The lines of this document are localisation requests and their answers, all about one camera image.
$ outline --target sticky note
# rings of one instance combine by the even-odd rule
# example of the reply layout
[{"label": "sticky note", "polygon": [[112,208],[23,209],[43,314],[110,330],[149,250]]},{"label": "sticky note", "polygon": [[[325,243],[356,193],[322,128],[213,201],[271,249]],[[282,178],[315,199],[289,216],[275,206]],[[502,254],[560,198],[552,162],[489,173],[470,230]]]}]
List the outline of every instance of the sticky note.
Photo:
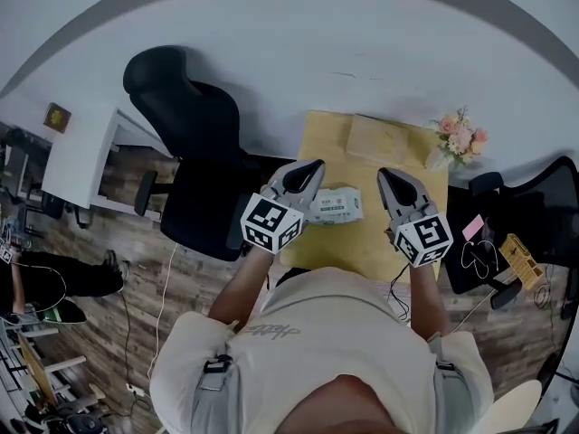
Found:
[{"label": "sticky note", "polygon": [[469,223],[467,225],[467,227],[462,231],[462,234],[464,235],[464,239],[466,241],[470,241],[470,238],[472,238],[474,235],[477,234],[477,231],[479,231],[483,225],[485,224],[485,222],[482,220],[482,217],[480,217],[480,214],[477,215],[474,220]]}]

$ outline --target black cable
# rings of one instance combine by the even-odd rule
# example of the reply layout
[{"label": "black cable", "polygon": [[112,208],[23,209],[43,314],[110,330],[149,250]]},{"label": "black cable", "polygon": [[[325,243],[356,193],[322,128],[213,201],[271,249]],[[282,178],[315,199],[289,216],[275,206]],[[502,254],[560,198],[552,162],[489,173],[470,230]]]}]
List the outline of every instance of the black cable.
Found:
[{"label": "black cable", "polygon": [[123,299],[123,304],[125,305],[125,313],[127,314],[127,338],[125,339],[125,381],[127,381],[127,384],[130,384],[130,380],[128,379],[128,372],[129,372],[129,368],[128,368],[128,339],[130,338],[130,314],[128,313],[128,306],[127,306],[127,300],[125,299],[125,295],[123,294],[122,291],[119,292],[120,296]]},{"label": "black cable", "polygon": [[404,301],[402,301],[395,293],[394,293],[394,285],[396,284],[396,281],[398,281],[398,279],[402,276],[402,274],[406,271],[406,269],[408,269],[408,266],[410,264],[406,264],[404,265],[403,269],[400,270],[400,273],[398,275],[396,275],[396,278],[393,279],[390,282],[390,290],[388,291],[388,298],[386,299],[386,302],[388,300],[390,300],[390,295],[392,295],[392,297],[394,298],[394,300],[398,303],[398,305],[402,308],[403,312],[401,315],[398,316],[398,319],[405,321],[406,318],[408,318],[408,313],[410,312],[410,307],[408,307],[408,304],[406,304]]},{"label": "black cable", "polygon": [[[121,298],[123,299],[123,305],[125,306],[125,314],[127,316],[127,338],[125,339],[125,381],[127,382],[127,384],[131,384],[130,379],[129,379],[129,366],[128,366],[128,341],[130,339],[130,330],[131,330],[131,324],[130,324],[130,313],[128,312],[128,305],[127,305],[127,300],[125,299],[125,295],[123,294],[122,291],[119,292]],[[135,397],[135,400],[133,400],[133,403],[131,403],[130,405],[130,410],[128,411],[128,414],[123,415],[121,413],[118,413],[117,411],[114,411],[109,405],[107,405],[107,407],[109,407],[110,413],[120,416],[122,418],[131,418],[133,416],[133,411],[135,410],[135,406],[141,402],[144,403],[147,408],[147,411],[151,411],[151,405],[147,402],[144,401],[143,399],[139,399],[139,397],[133,392],[133,397]]]},{"label": "black cable", "polygon": [[119,416],[121,418],[132,418],[133,416],[133,412],[135,411],[135,406],[139,403],[144,403],[147,407],[145,408],[146,411],[151,411],[151,405],[149,402],[144,401],[143,399],[138,399],[137,396],[135,396],[135,400],[133,400],[133,403],[130,404],[130,410],[128,411],[127,414],[123,415],[122,413],[119,413],[118,411],[114,411],[108,404],[104,404],[107,406],[107,408],[109,408],[109,413],[106,413],[104,415],[104,417],[108,417],[108,416]]},{"label": "black cable", "polygon": [[557,346],[555,343],[555,324],[553,323],[553,313],[555,310],[553,309],[553,298],[551,295],[552,292],[552,279],[553,274],[555,273],[555,265],[554,264],[547,264],[545,267],[545,283],[538,287],[533,295],[533,301],[535,302],[536,308],[539,310],[543,310],[546,308],[547,304],[551,309],[549,314],[549,321],[551,322],[551,344],[553,345],[553,350],[557,350]]},{"label": "black cable", "polygon": [[563,367],[563,369],[564,369],[566,372],[569,373],[569,376],[571,376],[574,380],[577,379],[577,378],[575,378],[573,372],[567,368],[567,366],[565,365],[565,362],[564,362],[563,359],[561,359],[561,366]]}]

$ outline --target power strip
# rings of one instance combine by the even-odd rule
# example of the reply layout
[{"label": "power strip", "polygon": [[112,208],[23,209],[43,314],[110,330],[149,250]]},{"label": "power strip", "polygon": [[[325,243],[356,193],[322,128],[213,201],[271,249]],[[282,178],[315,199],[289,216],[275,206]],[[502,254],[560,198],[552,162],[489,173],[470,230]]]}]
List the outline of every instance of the power strip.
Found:
[{"label": "power strip", "polygon": [[142,390],[138,386],[135,386],[133,384],[129,384],[128,382],[127,382],[127,391],[135,394],[138,397],[145,397],[145,391],[144,390]]}]

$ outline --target backpack strap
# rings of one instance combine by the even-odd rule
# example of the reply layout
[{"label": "backpack strap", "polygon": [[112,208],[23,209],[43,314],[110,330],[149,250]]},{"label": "backpack strap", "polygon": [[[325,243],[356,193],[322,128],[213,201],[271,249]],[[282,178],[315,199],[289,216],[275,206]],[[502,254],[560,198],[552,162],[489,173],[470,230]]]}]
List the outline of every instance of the backpack strap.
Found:
[{"label": "backpack strap", "polygon": [[241,420],[239,368],[223,343],[217,355],[205,362],[195,387],[191,434],[239,434]]},{"label": "backpack strap", "polygon": [[442,355],[441,334],[428,341],[436,355],[434,396],[436,400],[436,434],[464,434],[476,423],[476,407],[480,406],[476,391],[471,391],[462,371]]}]

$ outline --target white t-shirt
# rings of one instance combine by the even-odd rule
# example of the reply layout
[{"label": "white t-shirt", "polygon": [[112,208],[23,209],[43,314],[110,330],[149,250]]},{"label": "white t-shirt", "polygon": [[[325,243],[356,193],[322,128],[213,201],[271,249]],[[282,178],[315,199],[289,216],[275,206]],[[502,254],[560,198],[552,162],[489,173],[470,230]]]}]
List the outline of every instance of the white t-shirt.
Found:
[{"label": "white t-shirt", "polygon": [[[158,357],[151,397],[170,434],[181,426],[193,372],[224,341],[237,363],[242,390],[242,433],[271,434],[314,390],[340,374],[372,387],[394,425],[408,433],[435,429],[433,374],[428,344],[396,318],[363,277],[318,269],[275,288],[261,314],[235,335],[226,325],[189,312],[181,316]],[[480,413],[493,402],[489,373],[470,333],[441,339],[444,360],[474,382]]]}]

